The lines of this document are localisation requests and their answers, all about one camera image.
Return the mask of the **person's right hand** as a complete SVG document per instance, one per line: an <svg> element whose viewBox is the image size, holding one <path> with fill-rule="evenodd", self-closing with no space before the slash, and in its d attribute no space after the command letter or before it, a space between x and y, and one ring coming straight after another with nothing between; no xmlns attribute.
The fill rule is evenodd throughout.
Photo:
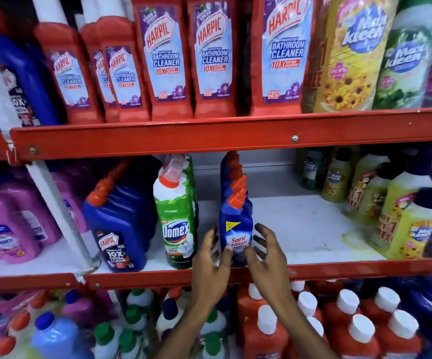
<svg viewBox="0 0 432 359"><path fill-rule="evenodd" d="M253 238L261 250L261 271L250 271L253 281L265 301L288 297L291 294L286 255L277 241L275 233L261 223L255 224L259 233Z"/></svg>

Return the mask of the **person's left hand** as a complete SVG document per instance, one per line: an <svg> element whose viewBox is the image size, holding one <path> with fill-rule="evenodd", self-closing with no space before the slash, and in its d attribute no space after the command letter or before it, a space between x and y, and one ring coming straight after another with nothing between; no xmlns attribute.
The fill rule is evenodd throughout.
<svg viewBox="0 0 432 359"><path fill-rule="evenodd" d="M219 238L217 226L213 225L204 237L193 258L192 266L192 294L197 296L215 296L217 293L226 290L229 276L218 276L218 266L221 259L221 252L213 250Z"/></svg>

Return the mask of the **person's left forearm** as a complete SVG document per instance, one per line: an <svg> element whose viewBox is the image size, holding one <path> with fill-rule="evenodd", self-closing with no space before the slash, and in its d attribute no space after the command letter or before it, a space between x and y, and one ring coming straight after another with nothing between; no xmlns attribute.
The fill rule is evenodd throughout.
<svg viewBox="0 0 432 359"><path fill-rule="evenodd" d="M223 293L197 296L194 292L182 318L161 341L151 359L188 359L204 323Z"/></svg>

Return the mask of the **person's right forearm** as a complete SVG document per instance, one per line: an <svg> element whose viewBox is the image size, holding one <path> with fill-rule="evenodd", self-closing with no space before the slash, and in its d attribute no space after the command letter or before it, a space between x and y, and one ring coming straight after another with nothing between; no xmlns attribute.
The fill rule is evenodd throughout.
<svg viewBox="0 0 432 359"><path fill-rule="evenodd" d="M339 359L310 324L291 295L267 302L285 327L301 359Z"/></svg>

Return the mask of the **green and white cleaner bottle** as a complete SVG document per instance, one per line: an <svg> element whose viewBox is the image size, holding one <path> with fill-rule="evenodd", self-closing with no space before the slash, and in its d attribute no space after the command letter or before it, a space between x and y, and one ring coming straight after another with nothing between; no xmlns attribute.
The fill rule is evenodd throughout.
<svg viewBox="0 0 432 359"><path fill-rule="evenodd" d="M193 169L193 160L192 157L185 154L169 154L166 156L165 161L163 163L163 167L160 169L159 174L162 173L163 169L171 162L172 160L176 160L183 167L183 173L186 176L185 185L191 187L191 198L193 201L193 208L196 210L197 207L197 198L196 198L196 187L195 187L195 175Z"/></svg>
<svg viewBox="0 0 432 359"><path fill-rule="evenodd" d="M197 234L191 189L183 168L168 163L153 184L166 259L175 269L190 269L196 252Z"/></svg>

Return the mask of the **small dark green bottle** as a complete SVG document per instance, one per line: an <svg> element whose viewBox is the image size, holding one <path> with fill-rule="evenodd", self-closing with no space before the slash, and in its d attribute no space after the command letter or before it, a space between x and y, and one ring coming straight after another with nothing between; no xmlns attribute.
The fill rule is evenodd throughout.
<svg viewBox="0 0 432 359"><path fill-rule="evenodd" d="M300 173L300 185L304 189L314 191L322 189L326 162L325 148L316 147L304 150Z"/></svg>

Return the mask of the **row of dark blue bottles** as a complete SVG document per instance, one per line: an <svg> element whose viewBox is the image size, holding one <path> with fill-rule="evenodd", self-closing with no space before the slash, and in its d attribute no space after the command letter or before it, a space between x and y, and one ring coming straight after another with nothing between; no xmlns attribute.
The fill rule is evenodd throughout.
<svg viewBox="0 0 432 359"><path fill-rule="evenodd" d="M151 155L123 158L83 203L85 221L113 272L139 272L147 264L158 221L152 184L161 167Z"/></svg>

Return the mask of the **group of green-capped white bottles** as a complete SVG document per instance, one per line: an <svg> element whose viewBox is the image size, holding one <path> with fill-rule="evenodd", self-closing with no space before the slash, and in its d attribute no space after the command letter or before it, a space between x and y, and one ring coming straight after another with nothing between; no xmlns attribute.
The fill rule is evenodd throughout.
<svg viewBox="0 0 432 359"><path fill-rule="evenodd" d="M173 287L157 305L154 290L132 289L126 300L123 325L118 321L103 322L95 328L94 359L148 359L181 318L191 293L190 287ZM226 290L188 359L230 359L231 306L231 293Z"/></svg>

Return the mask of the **group of red white-capped bottles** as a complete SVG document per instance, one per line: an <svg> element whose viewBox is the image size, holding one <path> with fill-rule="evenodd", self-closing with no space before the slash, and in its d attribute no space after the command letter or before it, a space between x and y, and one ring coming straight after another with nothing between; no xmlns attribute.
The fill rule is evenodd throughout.
<svg viewBox="0 0 432 359"><path fill-rule="evenodd" d="M285 327L268 303L261 305L257 314L250 316L243 323L242 332L244 359L281 359L285 347L291 341ZM355 354L359 351L369 355L364 359L376 359L380 354L375 337L375 326L361 314L354 315L348 325L335 327L330 342L335 344L334 353L339 359L356 359Z"/></svg>

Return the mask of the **row of red cleaner bottles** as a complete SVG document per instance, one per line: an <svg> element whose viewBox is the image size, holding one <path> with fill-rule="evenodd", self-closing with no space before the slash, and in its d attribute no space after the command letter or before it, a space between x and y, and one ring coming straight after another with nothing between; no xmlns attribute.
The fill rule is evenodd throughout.
<svg viewBox="0 0 432 359"><path fill-rule="evenodd" d="M32 0L70 125L301 117L317 0Z"/></svg>

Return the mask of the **orange-capped white bottle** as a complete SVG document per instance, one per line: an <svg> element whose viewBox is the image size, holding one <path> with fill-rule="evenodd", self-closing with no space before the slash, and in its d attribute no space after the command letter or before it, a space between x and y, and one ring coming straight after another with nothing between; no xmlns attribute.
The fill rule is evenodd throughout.
<svg viewBox="0 0 432 359"><path fill-rule="evenodd" d="M0 341L0 359L20 359L20 352L16 349L16 344L14 336L4 337Z"/></svg>
<svg viewBox="0 0 432 359"><path fill-rule="evenodd" d="M14 341L9 359L40 359L37 352L30 345L33 335L31 315L27 311L13 317L8 328L8 337Z"/></svg>

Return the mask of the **large yellow flower-print bottle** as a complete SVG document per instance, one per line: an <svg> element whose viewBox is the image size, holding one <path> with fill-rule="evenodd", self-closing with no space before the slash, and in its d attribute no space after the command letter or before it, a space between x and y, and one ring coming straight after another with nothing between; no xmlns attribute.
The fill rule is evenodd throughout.
<svg viewBox="0 0 432 359"><path fill-rule="evenodd" d="M303 113L372 109L398 4L399 0L317 0Z"/></svg>

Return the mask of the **dark blue black-label bottle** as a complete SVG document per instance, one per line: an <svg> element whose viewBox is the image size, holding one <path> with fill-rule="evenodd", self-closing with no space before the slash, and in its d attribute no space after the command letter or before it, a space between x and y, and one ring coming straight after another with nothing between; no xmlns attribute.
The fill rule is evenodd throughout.
<svg viewBox="0 0 432 359"><path fill-rule="evenodd" d="M15 42L1 34L0 74L19 127L61 125L36 64Z"/></svg>

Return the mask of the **long red shelf rail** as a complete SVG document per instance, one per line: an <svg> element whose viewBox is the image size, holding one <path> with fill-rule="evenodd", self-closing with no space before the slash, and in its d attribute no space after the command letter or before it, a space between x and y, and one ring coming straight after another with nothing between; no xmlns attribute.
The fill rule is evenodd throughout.
<svg viewBox="0 0 432 359"><path fill-rule="evenodd" d="M290 280L305 281L432 275L432 258L289 265L287 273ZM100 267L84 275L90 289L189 286L191 278L191 269L115 273L106 272Z"/></svg>
<svg viewBox="0 0 432 359"><path fill-rule="evenodd" d="M432 141L432 108L12 128L22 160Z"/></svg>

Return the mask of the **white shelf upright post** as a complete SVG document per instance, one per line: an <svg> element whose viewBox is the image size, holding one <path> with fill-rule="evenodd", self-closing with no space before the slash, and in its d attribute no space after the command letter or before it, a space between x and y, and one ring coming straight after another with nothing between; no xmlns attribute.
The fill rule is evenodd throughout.
<svg viewBox="0 0 432 359"><path fill-rule="evenodd" d="M75 279L79 283L85 283L84 276L98 269L101 261L91 255L82 235L77 231L46 163L41 160L27 162L21 160L17 155L16 145L9 131L11 128L18 127L18 122L18 116L0 73L0 133L5 147L4 160L11 167L19 167L24 164L67 242L71 252L67 256L76 260L77 270L73 273Z"/></svg>

